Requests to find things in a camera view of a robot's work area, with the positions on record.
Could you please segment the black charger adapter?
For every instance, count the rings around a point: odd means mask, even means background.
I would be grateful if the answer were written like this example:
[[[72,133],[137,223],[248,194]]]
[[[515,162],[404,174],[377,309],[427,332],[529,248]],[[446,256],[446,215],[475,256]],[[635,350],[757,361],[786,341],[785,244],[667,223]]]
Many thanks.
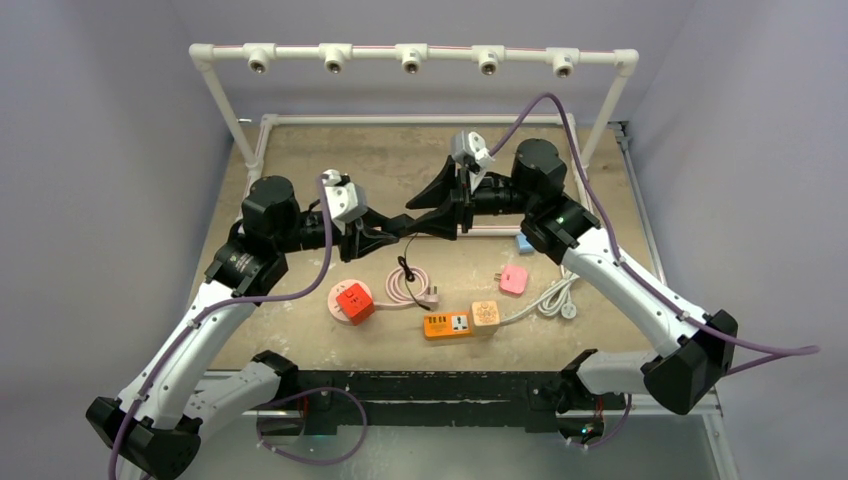
[[[397,263],[401,270],[402,285],[406,291],[408,300],[422,310],[430,312],[432,308],[424,300],[424,296],[427,294],[429,288],[428,278],[422,270],[411,266],[408,261],[409,248],[417,237],[418,233],[414,233],[410,237],[404,247],[403,253],[397,257]],[[414,294],[412,291],[411,285],[413,283],[420,284],[421,291],[417,294]]]

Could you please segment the red cube socket adapter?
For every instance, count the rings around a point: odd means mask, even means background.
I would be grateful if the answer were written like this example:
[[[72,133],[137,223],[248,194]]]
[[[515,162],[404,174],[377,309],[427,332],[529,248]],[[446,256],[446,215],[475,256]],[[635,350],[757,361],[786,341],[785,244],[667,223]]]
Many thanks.
[[[358,326],[376,312],[376,305],[369,291],[361,283],[353,283],[336,296],[336,303],[345,319]]]

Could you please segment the blue square charger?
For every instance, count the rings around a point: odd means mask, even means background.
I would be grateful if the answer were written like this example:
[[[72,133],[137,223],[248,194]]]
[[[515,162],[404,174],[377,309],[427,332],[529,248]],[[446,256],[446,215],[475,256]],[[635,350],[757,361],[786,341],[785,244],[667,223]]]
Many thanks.
[[[524,234],[515,236],[516,249],[519,255],[530,255],[535,252],[534,247]]]

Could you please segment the beige cube socket adapter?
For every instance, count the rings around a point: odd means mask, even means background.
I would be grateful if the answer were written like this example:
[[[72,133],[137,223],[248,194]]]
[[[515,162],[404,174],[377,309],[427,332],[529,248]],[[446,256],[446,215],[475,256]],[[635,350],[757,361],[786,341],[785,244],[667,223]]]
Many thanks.
[[[470,313],[474,335],[492,335],[500,328],[501,316],[496,301],[475,301],[471,304]]]

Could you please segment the orange power strip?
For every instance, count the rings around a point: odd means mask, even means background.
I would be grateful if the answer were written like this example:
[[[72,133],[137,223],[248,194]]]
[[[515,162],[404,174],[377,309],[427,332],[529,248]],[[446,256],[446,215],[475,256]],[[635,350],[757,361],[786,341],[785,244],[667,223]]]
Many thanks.
[[[578,309],[573,299],[572,288],[579,276],[564,267],[560,268],[560,276],[561,278],[552,283],[538,298],[515,313],[502,316],[498,306],[501,316],[500,328],[515,324],[531,315],[548,319],[575,319]],[[461,312],[437,312],[425,315],[423,336],[428,341],[484,337],[473,334],[470,309]]]

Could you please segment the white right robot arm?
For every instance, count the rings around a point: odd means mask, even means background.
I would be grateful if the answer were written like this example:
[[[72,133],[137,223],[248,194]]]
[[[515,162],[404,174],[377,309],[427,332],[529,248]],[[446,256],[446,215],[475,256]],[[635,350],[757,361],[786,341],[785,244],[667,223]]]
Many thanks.
[[[454,240],[477,215],[522,215],[531,246],[597,289],[652,346],[584,351],[563,370],[564,399],[584,407],[603,394],[646,394],[675,414],[689,413],[729,370],[736,320],[684,300],[618,247],[565,193],[567,167],[549,141],[521,142],[507,176],[485,172],[489,161],[483,146],[454,147],[437,177],[407,202],[425,213],[406,232]]]

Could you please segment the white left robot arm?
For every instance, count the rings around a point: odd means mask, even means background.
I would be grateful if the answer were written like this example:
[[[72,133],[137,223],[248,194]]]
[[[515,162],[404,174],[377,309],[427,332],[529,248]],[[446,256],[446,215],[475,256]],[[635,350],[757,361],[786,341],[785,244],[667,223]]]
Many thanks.
[[[86,417],[110,450],[107,475],[175,479],[201,444],[245,411],[292,405],[300,394],[297,366],[263,352],[221,383],[197,385],[234,332],[288,272],[287,255],[319,250],[358,259],[396,243],[403,229],[368,208],[362,188],[335,170],[315,182],[317,201],[302,209],[282,176],[255,181],[241,217],[205,271],[183,319],[138,376],[113,397],[99,397]]]

